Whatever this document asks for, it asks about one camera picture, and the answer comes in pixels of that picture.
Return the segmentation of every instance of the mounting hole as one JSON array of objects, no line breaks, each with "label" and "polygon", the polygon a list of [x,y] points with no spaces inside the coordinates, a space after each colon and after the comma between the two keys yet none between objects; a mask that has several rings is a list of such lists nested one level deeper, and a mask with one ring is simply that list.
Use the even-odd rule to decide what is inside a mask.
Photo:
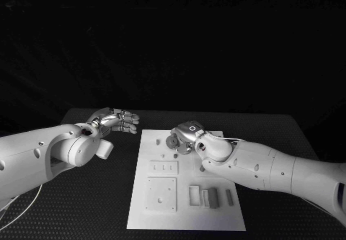
[{"label": "mounting hole", "polygon": [[3,171],[5,169],[5,162],[0,161],[0,171]]}]

